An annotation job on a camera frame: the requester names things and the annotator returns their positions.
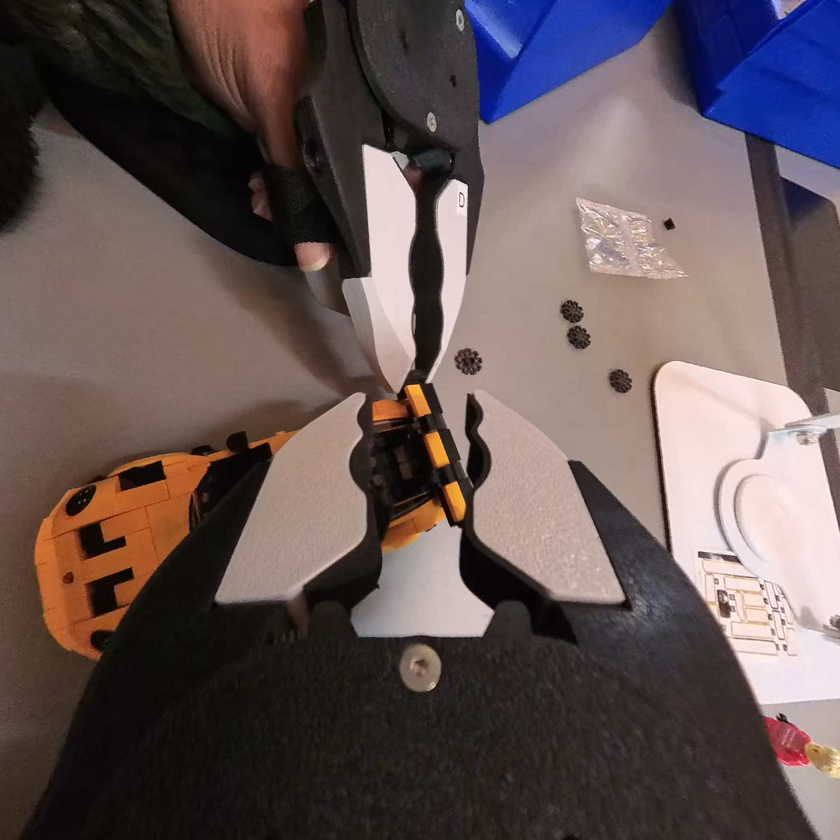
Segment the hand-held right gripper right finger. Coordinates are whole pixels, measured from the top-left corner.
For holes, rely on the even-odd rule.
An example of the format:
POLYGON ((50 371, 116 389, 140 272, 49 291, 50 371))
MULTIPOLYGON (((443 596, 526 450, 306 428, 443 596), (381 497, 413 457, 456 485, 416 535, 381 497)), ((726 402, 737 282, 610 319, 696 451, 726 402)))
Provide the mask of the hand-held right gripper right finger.
POLYGON ((625 594, 562 450, 486 391, 467 398, 463 582, 495 607, 619 606, 625 594))

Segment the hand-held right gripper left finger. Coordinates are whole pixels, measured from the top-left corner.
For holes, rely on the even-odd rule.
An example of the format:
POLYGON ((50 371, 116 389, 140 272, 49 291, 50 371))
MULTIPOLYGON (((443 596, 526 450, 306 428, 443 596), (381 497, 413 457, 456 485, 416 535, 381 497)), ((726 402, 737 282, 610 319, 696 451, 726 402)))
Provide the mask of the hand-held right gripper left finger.
POLYGON ((345 398, 275 453, 217 589, 221 604, 306 595, 356 606, 382 572, 372 401, 345 398))

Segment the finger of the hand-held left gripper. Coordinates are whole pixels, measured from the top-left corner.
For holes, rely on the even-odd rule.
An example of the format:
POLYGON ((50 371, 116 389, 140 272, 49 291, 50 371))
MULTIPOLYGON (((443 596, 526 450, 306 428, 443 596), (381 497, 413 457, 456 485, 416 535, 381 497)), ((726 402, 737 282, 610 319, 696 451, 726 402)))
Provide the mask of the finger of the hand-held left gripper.
POLYGON ((416 193, 410 258, 416 347, 409 382, 431 382, 448 350, 467 276, 468 187, 430 178, 416 193))
POLYGON ((381 387, 402 390, 414 367, 415 297, 410 256, 416 231, 416 198, 392 155, 363 147, 364 197, 371 267, 343 282, 353 330, 381 387))

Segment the yellow lego car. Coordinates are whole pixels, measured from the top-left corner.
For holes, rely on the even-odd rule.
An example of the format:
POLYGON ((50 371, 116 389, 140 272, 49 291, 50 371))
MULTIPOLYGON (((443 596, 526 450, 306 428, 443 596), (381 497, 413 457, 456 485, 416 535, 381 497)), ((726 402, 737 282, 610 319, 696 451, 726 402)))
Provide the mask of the yellow lego car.
MULTIPOLYGON (((460 524, 471 485, 434 387, 372 404, 370 488, 385 553, 442 520, 460 524)), ((35 569, 45 624, 65 650, 98 660, 152 573, 252 468, 298 434, 142 458, 69 490, 42 521, 35 569)))

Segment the person's left forearm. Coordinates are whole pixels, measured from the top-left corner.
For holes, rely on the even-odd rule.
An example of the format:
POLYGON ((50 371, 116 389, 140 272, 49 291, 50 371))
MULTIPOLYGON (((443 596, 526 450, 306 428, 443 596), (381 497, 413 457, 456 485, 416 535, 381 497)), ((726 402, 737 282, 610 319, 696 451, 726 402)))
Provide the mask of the person's left forearm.
POLYGON ((200 91, 209 46, 236 2, 6 1, 2 37, 17 37, 58 75, 164 119, 233 138, 257 131, 246 112, 200 91))

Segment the lego sticker sheet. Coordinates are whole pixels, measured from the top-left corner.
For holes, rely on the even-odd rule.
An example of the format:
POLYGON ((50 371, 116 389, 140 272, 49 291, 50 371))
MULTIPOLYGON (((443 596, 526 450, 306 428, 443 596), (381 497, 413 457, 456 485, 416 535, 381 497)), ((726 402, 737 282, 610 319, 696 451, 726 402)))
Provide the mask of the lego sticker sheet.
POLYGON ((753 658, 795 658, 800 639, 786 593, 751 573, 735 554, 697 551, 696 579, 733 650, 753 658))

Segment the red lego minifigure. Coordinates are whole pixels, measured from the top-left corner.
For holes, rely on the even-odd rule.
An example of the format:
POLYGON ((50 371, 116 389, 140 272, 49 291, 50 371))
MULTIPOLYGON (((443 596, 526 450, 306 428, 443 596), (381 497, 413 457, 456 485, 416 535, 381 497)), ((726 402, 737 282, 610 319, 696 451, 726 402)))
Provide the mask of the red lego minifigure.
POLYGON ((812 738, 793 724, 784 714, 764 717, 770 744, 776 759, 789 767, 805 767, 811 764, 809 744, 812 738))

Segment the person's left hand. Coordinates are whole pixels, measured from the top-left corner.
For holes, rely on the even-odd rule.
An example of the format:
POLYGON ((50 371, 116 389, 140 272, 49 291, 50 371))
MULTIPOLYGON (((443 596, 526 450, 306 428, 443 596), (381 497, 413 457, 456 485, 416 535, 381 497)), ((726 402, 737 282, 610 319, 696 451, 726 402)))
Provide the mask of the person's left hand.
POLYGON ((306 1, 171 1, 185 63, 203 93, 262 143, 267 160, 303 168, 294 109, 306 75, 306 1))

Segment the clear plastic bag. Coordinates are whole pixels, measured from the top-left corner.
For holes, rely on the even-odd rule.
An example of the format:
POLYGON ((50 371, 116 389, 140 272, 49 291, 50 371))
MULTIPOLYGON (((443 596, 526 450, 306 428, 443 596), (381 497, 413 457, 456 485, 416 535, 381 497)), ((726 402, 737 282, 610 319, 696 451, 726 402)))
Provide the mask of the clear plastic bag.
POLYGON ((648 280, 688 276, 657 241, 649 217, 579 196, 575 203, 592 273, 648 280))

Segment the white desk stand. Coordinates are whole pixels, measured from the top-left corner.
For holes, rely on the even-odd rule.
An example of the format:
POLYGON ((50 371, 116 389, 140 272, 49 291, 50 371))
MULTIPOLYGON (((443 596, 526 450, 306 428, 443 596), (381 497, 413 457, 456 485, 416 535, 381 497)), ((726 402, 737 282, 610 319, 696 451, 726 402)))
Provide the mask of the white desk stand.
POLYGON ((700 550, 735 554, 791 605, 797 657, 733 650, 757 701, 838 699, 839 534, 821 447, 838 415, 813 415, 785 386, 678 361, 656 373, 654 409, 668 544, 718 628, 700 550))

